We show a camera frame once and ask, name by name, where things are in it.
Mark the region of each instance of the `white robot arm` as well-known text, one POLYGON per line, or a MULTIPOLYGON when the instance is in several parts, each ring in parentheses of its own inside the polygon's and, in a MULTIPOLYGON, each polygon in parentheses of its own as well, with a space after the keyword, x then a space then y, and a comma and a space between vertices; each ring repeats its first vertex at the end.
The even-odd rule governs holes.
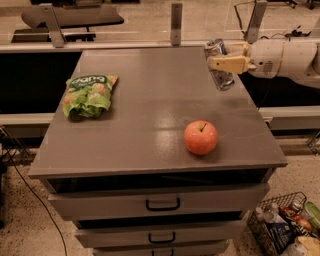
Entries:
POLYGON ((320 88, 319 42, 313 39, 268 39, 253 44, 224 43, 225 55, 210 55, 213 70, 259 78, 287 77, 297 84, 320 88))

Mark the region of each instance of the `snack bag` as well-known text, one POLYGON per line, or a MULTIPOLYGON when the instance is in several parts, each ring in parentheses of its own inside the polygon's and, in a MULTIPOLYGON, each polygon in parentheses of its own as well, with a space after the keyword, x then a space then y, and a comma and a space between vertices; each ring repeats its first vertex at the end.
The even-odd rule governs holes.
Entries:
POLYGON ((109 110, 111 91, 117 75, 88 75, 69 79, 63 99, 63 113, 73 121, 79 117, 99 117, 109 110))

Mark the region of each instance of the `cable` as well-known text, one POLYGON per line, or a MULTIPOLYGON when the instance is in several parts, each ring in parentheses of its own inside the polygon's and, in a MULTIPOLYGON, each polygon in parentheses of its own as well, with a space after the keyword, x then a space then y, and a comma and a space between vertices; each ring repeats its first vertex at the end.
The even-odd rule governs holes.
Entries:
POLYGON ((275 36, 283 36, 283 37, 285 37, 285 35, 282 34, 282 33, 276 33, 276 34, 272 35, 271 38, 274 38, 275 36))
POLYGON ((42 199, 33 191, 33 189, 30 187, 30 185, 28 184, 28 182, 25 180, 25 178, 22 176, 22 174, 20 173, 20 171, 18 170, 17 166, 15 165, 14 161, 13 161, 13 157, 10 155, 9 153, 9 157, 10 157, 10 160, 13 167, 15 168, 16 172, 19 174, 20 178, 23 180, 23 182, 26 184, 26 186, 29 188, 29 190, 32 192, 32 194, 40 201, 40 203, 43 205, 43 207, 45 208, 45 210, 47 211, 52 223, 54 224, 54 226, 56 227, 56 229, 58 230, 59 232, 59 235, 61 237, 61 240, 62 240, 62 243, 63 243, 63 248, 64 248, 64 254, 65 256, 68 256, 68 253, 67 253, 67 247, 66 247, 66 243, 64 241, 64 238, 63 238, 63 235, 62 235, 62 232, 61 230, 59 229, 57 223, 54 221, 48 207, 45 205, 45 203, 42 201, 42 199))
POLYGON ((245 3, 239 3, 239 4, 236 4, 236 5, 233 6, 234 10, 236 12, 237 18, 238 18, 239 27, 241 29, 242 34, 245 34, 245 32, 243 31, 242 20, 241 20, 241 17, 240 17, 240 14, 239 14, 237 6, 238 5, 243 5, 243 4, 251 4, 251 3, 254 3, 254 2, 256 2, 256 0, 255 1, 250 1, 250 2, 245 2, 245 3))
POLYGON ((266 101, 266 99, 267 99, 267 97, 269 95, 270 89, 271 89, 271 83, 268 84, 268 88, 267 88, 266 92, 264 93, 263 98, 259 102, 258 110, 260 110, 261 106, 266 101))
MULTIPOLYGON (((0 161, 1 161, 3 164, 7 164, 8 162, 10 162, 10 159, 7 160, 7 161, 4 161, 4 159, 6 159, 7 155, 10 156, 10 151, 13 150, 13 148, 11 148, 11 149, 9 149, 9 150, 6 149, 6 150, 7 150, 6 153, 3 153, 3 151, 4 151, 3 149, 2 149, 2 152, 1 152, 0 161)), ((11 155, 12 158, 16 155, 17 151, 18 151, 18 150, 15 149, 13 155, 11 155)))

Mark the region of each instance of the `apple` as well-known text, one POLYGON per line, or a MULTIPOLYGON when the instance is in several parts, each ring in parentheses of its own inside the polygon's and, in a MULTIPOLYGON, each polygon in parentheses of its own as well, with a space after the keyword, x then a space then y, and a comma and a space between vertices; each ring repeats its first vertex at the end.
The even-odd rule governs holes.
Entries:
POLYGON ((195 155, 206 155, 214 150, 218 142, 216 128, 208 121, 197 120, 189 123, 184 130, 184 143, 195 155))

